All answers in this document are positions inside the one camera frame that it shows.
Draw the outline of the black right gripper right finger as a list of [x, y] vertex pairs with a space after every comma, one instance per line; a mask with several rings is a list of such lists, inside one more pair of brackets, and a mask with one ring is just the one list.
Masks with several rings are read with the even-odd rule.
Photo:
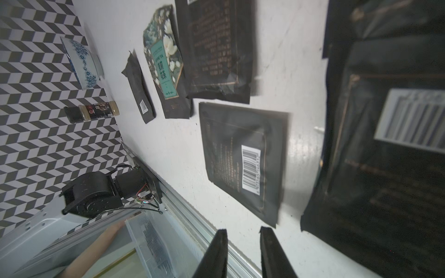
[[298, 278], [272, 228], [260, 229], [263, 278]]

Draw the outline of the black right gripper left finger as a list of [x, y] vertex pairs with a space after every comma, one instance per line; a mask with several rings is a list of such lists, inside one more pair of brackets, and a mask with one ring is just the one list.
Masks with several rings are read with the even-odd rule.
[[193, 278], [226, 278], [228, 262], [228, 237], [226, 229], [214, 235]]

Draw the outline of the black tea bag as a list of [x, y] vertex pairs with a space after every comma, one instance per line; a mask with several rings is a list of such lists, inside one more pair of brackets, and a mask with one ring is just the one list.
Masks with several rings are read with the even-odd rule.
[[252, 2], [176, 1], [187, 96], [250, 103]]
[[445, 275], [445, 3], [330, 1], [326, 129], [301, 216], [385, 278]]
[[156, 118], [156, 112], [154, 111], [149, 91], [146, 88], [140, 63], [132, 52], [130, 52], [127, 58], [127, 63], [122, 74], [127, 77], [129, 81], [133, 97], [144, 123], [147, 124], [151, 122]]
[[209, 181], [272, 227], [281, 203], [288, 118], [285, 112], [199, 104]]

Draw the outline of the green tea bag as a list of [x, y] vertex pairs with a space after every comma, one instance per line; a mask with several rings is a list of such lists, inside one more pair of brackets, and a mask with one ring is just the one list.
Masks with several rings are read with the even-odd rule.
[[193, 115], [183, 77], [183, 58], [176, 42], [173, 6], [158, 8], [143, 31], [144, 55], [166, 119]]

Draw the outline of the person forearm behind rail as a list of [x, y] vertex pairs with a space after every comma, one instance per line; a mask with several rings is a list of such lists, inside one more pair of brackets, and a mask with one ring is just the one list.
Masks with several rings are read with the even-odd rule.
[[59, 273], [57, 278], [82, 278], [107, 251], [124, 225], [125, 221], [121, 221], [108, 227], [80, 256]]

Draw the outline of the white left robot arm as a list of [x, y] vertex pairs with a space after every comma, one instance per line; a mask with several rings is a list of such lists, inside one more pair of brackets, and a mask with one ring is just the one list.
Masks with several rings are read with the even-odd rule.
[[109, 173], [88, 172], [62, 188], [66, 207], [61, 212], [92, 219], [123, 207], [129, 198], [139, 204], [161, 203], [158, 185], [159, 181], [140, 166], [119, 164]]

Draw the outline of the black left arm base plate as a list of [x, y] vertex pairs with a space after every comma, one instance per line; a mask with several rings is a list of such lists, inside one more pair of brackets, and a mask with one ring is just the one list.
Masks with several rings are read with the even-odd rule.
[[141, 173], [143, 178], [143, 187], [136, 193], [136, 200], [146, 204], [155, 200], [158, 204], [162, 204], [162, 190], [159, 178], [137, 156], [133, 157], [133, 162], [135, 164], [135, 169]]

